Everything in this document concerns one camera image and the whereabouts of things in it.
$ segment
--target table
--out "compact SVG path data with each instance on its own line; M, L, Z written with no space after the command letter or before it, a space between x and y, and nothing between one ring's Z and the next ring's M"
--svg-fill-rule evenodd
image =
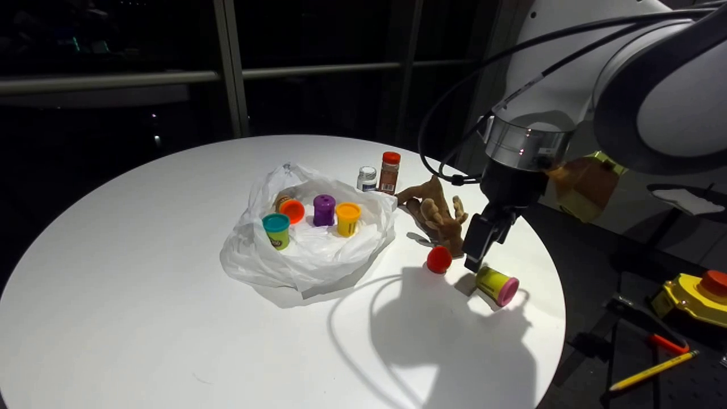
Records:
M355 184L388 145L334 137L211 142L133 168L64 212L0 300L0 390L22 409L534 406L559 366L557 268L517 220L487 261L520 276L510 307L475 317L426 247L398 239L355 291L282 309L223 272L248 188L280 164ZM399 187L429 179L401 153ZM457 188L482 212L480 187Z

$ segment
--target green object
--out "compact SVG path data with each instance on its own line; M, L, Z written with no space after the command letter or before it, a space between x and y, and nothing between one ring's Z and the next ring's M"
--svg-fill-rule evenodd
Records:
M283 213L270 213L263 217L263 230L270 239L270 246L278 249L289 247L289 242L291 242L289 226L291 226L291 220Z

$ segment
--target plastic bag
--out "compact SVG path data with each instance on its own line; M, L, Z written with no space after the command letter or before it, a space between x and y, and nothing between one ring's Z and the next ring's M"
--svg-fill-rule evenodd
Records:
M275 197L283 188L305 201L306 216L291 225L289 247L275 249L262 217L275 212ZM362 206L362 220L351 236L341 239L334 226L310 225L310 201L320 193L334 196L335 201L351 199ZM221 261L228 275L254 287L278 305L289 305L291 291L299 300L338 291L351 287L392 241L392 212L396 197L390 196L363 193L338 179L283 164L263 184L251 187L248 209L228 236Z

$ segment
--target floor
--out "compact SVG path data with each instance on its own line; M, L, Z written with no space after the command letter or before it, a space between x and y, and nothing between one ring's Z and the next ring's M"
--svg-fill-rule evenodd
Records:
M5 283L34 236L75 197L98 184L98 176L81 176L89 174L89 168L80 166L67 145L21 142L0 153L0 283ZM604 301L623 289L623 275L614 268L610 256L634 247L634 242L544 206L530 209L526 220L543 236L559 266L567 309L563 368L540 409L606 406L599 396L608 384L608 360L599 359L598 338L588 340L585 335L585 342L581 338L588 331L610 335ZM660 266L665 271L690 268L668 256L660 256Z

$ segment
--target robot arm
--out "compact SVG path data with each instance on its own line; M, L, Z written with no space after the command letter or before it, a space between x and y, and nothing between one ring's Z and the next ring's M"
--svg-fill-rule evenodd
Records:
M585 21L664 11L659 0L535 0L517 44ZM488 247L543 196L543 171L563 158L588 115L599 148L632 171L692 173L727 164L727 115L721 113L727 6L699 21L634 29L539 79L543 66L614 31L617 28L544 44L510 58L509 98L480 124L488 206L472 216L466 234L470 271L480 271Z

